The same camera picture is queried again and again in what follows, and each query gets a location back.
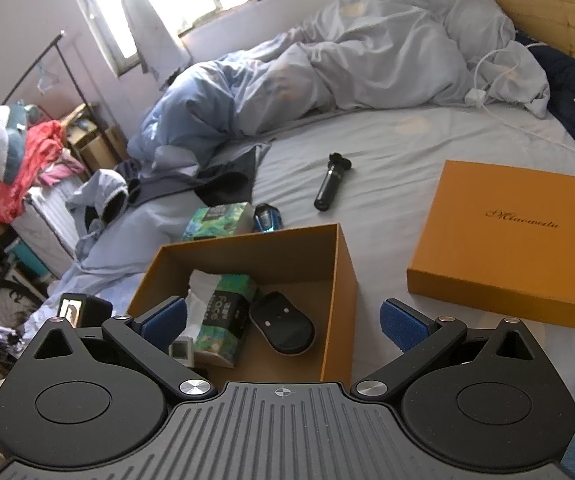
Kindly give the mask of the orange box lid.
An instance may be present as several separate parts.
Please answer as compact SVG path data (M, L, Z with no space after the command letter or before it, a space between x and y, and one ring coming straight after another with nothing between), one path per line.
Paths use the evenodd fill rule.
M448 160L409 292L575 328L575 177Z

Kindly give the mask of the green tissue pack in box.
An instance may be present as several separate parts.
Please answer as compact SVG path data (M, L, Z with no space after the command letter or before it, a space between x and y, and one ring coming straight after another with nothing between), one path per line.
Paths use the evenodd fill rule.
M188 319L170 344L181 364L234 368L250 324L249 307L257 284L247 274L208 274L194 270L184 298Z

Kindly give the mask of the white radiator heater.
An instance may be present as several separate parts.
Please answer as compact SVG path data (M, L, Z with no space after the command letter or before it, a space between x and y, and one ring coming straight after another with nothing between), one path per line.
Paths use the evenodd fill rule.
M22 202L22 214L12 222L22 241L56 278L74 261L79 236L66 202L81 185L81 179L74 176L52 186L33 186Z

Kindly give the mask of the grey jacket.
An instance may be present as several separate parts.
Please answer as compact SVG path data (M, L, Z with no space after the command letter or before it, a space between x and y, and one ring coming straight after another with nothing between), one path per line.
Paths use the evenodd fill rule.
M249 202L257 169L269 150L266 142L235 145L199 170L147 171L138 160L128 159L114 170L98 170L66 200L66 209L83 238L104 229L130 208L184 192L195 193L206 206Z

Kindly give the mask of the black computer mouse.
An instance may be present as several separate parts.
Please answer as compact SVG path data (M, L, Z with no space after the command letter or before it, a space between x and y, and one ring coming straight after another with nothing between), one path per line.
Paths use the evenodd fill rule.
M252 325L282 356L299 356L316 339L316 326L281 292L269 292L249 307Z

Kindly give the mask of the green tissue pack on bed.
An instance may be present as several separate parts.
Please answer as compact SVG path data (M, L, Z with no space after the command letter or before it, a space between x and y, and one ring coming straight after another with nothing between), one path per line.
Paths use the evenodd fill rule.
M188 222L182 235L184 242L248 234L254 231L254 209L250 203L204 207Z

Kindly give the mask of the pink garment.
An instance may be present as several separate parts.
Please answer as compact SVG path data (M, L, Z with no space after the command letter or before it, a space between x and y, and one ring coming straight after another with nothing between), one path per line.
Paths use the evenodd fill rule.
M80 160L76 159L73 154L66 148L60 152L55 162L51 162L48 166L39 171L37 177L34 179L35 185L51 186L60 183L69 177L78 176L86 171Z

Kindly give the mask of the brown cardboard boxes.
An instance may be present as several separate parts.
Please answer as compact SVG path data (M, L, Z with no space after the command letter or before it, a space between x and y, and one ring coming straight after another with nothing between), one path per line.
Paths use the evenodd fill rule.
M93 116L95 108L80 104L60 118L71 154L86 166L88 174L115 168L128 158L127 143L117 126Z

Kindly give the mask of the black blue car key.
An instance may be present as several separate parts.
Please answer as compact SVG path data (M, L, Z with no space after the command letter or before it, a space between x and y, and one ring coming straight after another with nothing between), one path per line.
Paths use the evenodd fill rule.
M275 232L283 229L281 212L267 203L259 204L254 211L255 230L257 232Z

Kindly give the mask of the white teal pillow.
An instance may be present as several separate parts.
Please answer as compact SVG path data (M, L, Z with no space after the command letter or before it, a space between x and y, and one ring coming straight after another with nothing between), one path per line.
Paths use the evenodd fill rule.
M18 101L0 105L0 181L11 185L25 156L27 131L37 125L41 113L33 104Z

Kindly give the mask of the white charger plug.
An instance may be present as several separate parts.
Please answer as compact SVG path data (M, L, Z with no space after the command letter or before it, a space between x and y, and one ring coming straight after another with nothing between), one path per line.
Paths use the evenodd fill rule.
M467 91L464 101L468 106L475 106L481 108L485 105L487 100L487 92L483 89L472 88Z

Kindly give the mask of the white hanging curtain cloth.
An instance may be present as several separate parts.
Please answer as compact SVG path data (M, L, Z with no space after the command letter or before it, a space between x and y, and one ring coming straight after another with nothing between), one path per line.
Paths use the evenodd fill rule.
M150 0L121 0L136 55L144 74L153 77L160 91L193 62L192 55L174 39Z

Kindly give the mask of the grey blue duvet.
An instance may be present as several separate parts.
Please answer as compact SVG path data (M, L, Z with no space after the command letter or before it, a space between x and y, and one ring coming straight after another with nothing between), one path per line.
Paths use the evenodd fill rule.
M335 0L249 50L178 76L130 139L153 162L175 146L206 165L220 146L350 110L468 106L467 91L545 116L545 71L495 0Z

